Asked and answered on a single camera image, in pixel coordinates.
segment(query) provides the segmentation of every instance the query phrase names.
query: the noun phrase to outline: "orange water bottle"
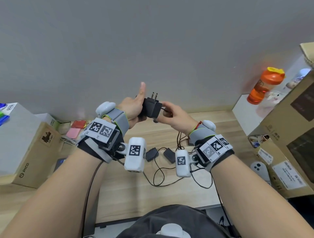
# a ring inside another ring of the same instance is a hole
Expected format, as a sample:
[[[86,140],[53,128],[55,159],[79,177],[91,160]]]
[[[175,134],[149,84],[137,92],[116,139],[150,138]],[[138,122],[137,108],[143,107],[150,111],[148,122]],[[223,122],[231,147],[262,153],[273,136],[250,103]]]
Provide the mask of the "orange water bottle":
[[[250,95],[247,97],[247,101],[254,105],[260,104],[265,96],[265,93],[280,84],[283,79],[283,69],[267,67],[267,70],[262,73],[260,80],[256,83]]]

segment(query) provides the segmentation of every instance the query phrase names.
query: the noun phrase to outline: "wrist-mounted device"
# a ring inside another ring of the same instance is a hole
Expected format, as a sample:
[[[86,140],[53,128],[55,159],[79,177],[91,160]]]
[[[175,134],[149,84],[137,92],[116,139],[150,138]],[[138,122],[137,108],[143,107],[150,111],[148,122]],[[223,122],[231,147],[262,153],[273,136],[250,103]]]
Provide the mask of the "wrist-mounted device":
[[[129,129],[125,113],[113,102],[104,102],[97,109],[95,118],[79,135],[76,146],[88,154],[109,163],[125,157],[124,168],[132,172],[143,172],[146,154],[144,138],[132,137],[129,144],[123,137]],[[111,119],[111,123],[102,119]]]
[[[215,165],[234,154],[233,147],[222,135],[216,135],[215,130],[216,126],[213,122],[203,121],[189,135],[190,141],[195,145],[195,154],[189,155],[186,150],[176,151],[178,177],[190,177],[190,164],[196,163],[210,172]]]

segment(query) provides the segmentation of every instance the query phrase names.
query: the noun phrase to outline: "pink notepad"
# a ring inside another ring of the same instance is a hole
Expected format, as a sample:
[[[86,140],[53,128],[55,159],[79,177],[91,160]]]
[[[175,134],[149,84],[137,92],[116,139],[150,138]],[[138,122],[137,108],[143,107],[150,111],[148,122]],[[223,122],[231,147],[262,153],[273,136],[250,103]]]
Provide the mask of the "pink notepad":
[[[80,133],[80,128],[70,128],[70,130],[67,132],[67,136],[71,139],[76,139]]]

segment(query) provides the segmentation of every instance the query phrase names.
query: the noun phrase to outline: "white controller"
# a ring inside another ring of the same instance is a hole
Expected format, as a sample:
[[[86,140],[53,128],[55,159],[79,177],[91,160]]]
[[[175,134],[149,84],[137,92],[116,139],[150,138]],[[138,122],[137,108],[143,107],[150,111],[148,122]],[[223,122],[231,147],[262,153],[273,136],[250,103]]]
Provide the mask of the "white controller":
[[[262,162],[253,162],[250,168],[271,186],[270,177],[265,164]]]
[[[190,164],[195,164],[198,162],[196,156],[196,154],[189,154],[189,152],[185,149],[180,149],[176,151],[176,174],[178,177],[191,177]]]
[[[125,153],[124,169],[130,172],[142,173],[146,155],[146,141],[142,137],[132,137]]]

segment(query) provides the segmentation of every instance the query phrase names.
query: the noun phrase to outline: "forearm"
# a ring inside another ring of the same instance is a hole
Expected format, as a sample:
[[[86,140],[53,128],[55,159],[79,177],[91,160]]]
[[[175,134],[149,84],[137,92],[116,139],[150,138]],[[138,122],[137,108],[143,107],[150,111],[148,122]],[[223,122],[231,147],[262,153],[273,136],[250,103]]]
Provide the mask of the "forearm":
[[[79,237],[87,190],[100,162],[76,149],[22,206],[2,237]],[[95,201],[106,168],[107,163],[103,163],[94,178],[88,211]]]
[[[232,155],[211,173],[242,237],[314,237],[314,230],[270,185]]]

